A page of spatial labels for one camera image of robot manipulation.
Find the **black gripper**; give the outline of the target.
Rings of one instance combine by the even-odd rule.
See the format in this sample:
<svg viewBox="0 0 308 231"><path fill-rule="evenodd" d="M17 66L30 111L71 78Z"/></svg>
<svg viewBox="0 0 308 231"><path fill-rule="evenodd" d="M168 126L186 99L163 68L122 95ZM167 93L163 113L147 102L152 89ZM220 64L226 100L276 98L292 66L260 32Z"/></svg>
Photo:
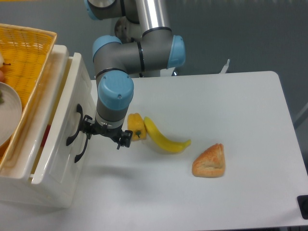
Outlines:
<svg viewBox="0 0 308 231"><path fill-rule="evenodd" d="M120 147L130 147L133 131L122 130L122 125L117 128L111 128L108 125L100 125L91 116L85 115L81 121L79 131L86 134L87 140L90 140L92 135L102 135L108 137L113 141L117 141L117 149Z"/></svg>

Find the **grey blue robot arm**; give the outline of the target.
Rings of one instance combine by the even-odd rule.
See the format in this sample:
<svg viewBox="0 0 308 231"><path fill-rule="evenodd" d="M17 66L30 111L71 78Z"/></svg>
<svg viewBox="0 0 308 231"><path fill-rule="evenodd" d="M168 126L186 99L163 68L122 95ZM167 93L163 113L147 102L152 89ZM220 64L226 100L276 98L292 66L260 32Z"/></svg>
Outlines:
<svg viewBox="0 0 308 231"><path fill-rule="evenodd" d="M95 20L122 17L139 26L141 36L123 43L120 36L101 36L92 46L98 100L96 115L81 115L77 133L110 138L118 147L129 147L132 131L122 130L133 98L130 75L169 69L185 63L183 38L170 28L164 0L87 0Z"/></svg>

